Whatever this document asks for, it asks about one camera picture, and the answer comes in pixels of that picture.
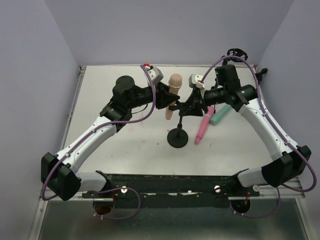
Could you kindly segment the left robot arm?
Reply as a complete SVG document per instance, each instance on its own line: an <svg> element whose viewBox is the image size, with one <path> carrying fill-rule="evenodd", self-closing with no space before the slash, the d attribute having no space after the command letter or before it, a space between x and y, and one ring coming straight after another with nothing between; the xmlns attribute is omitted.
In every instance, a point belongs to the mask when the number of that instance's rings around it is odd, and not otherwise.
<svg viewBox="0 0 320 240"><path fill-rule="evenodd" d="M179 100L173 92L175 82L141 88L128 75L119 77L112 89L110 102L102 109L95 122L73 143L56 154L46 153L41 159L43 189L49 188L63 201L78 192L100 192L108 178L100 171L79 173L85 160L108 138L126 124L132 124L132 109L151 104L152 109L163 109Z"/></svg>

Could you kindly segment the pink microphone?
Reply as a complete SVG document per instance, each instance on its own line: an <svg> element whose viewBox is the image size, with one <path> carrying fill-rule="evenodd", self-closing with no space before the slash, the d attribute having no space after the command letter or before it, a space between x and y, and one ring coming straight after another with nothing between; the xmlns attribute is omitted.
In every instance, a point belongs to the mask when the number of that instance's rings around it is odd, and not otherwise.
<svg viewBox="0 0 320 240"><path fill-rule="evenodd" d="M200 124L199 129L198 129L198 132L196 134L196 138L195 138L195 141L194 141L194 143L196 145L198 145L202 141L202 139L203 139L203 137L204 137L204 135L206 133L206 130L208 128L208 125L210 123L210 120L211 120L211 118L212 118L212 116L214 114L215 114L215 107L214 106L210 106L208 108L207 113L204 114L202 122Z"/></svg>

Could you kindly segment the black round-base clip stand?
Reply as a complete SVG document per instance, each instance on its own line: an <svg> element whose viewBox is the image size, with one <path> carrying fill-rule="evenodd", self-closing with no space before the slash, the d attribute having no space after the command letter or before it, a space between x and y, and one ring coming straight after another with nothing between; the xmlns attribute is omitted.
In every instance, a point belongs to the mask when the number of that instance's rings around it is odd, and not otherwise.
<svg viewBox="0 0 320 240"><path fill-rule="evenodd" d="M167 142L171 147L180 149L186 146L189 141L189 136L187 132L183 130L182 124L185 107L183 103L176 101L175 105L169 107L169 110L172 110L173 112L178 111L179 122L176 128L173 128L168 132Z"/></svg>

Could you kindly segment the black tripod shock-mount stand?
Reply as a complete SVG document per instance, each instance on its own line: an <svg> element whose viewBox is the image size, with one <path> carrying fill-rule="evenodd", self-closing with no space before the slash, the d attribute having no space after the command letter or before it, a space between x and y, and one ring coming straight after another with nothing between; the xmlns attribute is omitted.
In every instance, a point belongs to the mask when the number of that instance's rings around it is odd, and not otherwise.
<svg viewBox="0 0 320 240"><path fill-rule="evenodd" d="M227 51L227 56L236 56L245 61L248 59L248 54L239 48L231 48ZM219 86L223 86L225 83L237 80L238 73L236 67L229 62L241 63L241 60L234 57L228 57L222 61L222 66L215 69L216 82Z"/></svg>

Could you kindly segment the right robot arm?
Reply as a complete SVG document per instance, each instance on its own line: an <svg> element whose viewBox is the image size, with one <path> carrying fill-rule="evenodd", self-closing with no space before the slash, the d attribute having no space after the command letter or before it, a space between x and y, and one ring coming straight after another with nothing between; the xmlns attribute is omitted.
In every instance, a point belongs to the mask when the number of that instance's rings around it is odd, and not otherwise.
<svg viewBox="0 0 320 240"><path fill-rule="evenodd" d="M192 93L186 102L177 107L184 116L202 116L210 106L225 103L252 126L272 161L267 165L239 172L238 182L243 187L278 187L299 176L305 168L316 179L309 164L311 150L306 145L300 146L277 123L268 112L258 86L241 85L236 67L231 64L215 68L215 77L217 87L205 90L204 76L192 74L188 80Z"/></svg>

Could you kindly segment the beige microphone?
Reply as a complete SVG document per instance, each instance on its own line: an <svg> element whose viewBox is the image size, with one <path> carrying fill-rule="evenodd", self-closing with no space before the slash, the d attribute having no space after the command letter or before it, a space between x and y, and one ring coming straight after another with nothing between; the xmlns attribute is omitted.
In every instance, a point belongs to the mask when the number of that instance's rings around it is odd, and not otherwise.
<svg viewBox="0 0 320 240"><path fill-rule="evenodd" d="M169 93L177 95L180 88L183 85L183 78L180 74L174 73L170 76L168 81ZM165 119L170 120L173 115L173 111L169 109L170 106L173 106L175 102L169 104L165 109Z"/></svg>

